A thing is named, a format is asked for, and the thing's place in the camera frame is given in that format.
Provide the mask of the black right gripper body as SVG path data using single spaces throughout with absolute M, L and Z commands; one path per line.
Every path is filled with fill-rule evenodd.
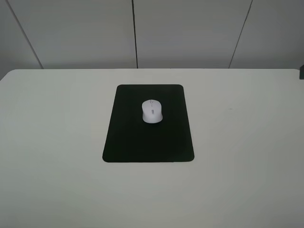
M 302 65 L 301 67 L 300 67 L 300 70 L 299 70 L 299 79 L 300 80 L 304 80 L 304 65 Z

